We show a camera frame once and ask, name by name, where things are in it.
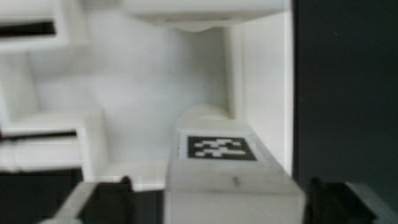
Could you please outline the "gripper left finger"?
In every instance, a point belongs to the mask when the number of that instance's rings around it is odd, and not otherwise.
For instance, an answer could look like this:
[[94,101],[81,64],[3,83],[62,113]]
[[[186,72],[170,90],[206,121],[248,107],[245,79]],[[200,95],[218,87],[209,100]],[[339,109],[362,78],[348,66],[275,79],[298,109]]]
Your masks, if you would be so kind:
[[136,191],[133,181],[81,182],[37,224],[163,224],[163,191]]

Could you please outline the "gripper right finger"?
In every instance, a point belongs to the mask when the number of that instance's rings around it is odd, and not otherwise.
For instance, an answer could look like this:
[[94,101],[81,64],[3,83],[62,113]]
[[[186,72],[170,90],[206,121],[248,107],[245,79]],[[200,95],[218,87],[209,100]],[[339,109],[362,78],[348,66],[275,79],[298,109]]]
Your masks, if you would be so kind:
[[364,184],[312,178],[303,224],[398,224],[398,213]]

